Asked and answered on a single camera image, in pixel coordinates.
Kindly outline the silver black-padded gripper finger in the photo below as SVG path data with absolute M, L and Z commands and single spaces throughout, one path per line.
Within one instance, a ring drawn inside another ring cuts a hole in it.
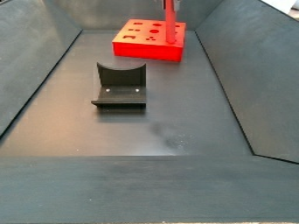
M 180 2 L 181 2 L 181 0 L 172 0 L 173 11 L 179 11 L 179 9 L 180 9 Z
M 165 10 L 165 0 L 161 0 L 163 10 Z

